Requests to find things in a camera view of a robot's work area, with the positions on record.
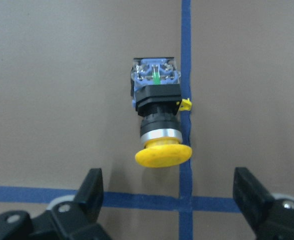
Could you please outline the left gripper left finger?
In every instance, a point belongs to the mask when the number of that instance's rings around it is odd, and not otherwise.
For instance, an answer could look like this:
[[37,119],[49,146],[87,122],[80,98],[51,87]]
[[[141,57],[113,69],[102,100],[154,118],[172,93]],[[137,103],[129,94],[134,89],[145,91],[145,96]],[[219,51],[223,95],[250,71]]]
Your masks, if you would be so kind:
[[95,223],[100,214],[104,198],[103,177],[100,168],[89,170],[74,197],[75,222],[77,224]]

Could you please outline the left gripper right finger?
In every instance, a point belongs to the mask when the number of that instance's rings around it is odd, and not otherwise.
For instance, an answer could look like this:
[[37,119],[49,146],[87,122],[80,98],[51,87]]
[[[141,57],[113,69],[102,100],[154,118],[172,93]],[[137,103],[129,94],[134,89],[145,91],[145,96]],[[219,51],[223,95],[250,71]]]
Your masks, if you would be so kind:
[[233,199],[252,230],[266,220],[274,197],[246,167],[236,167]]

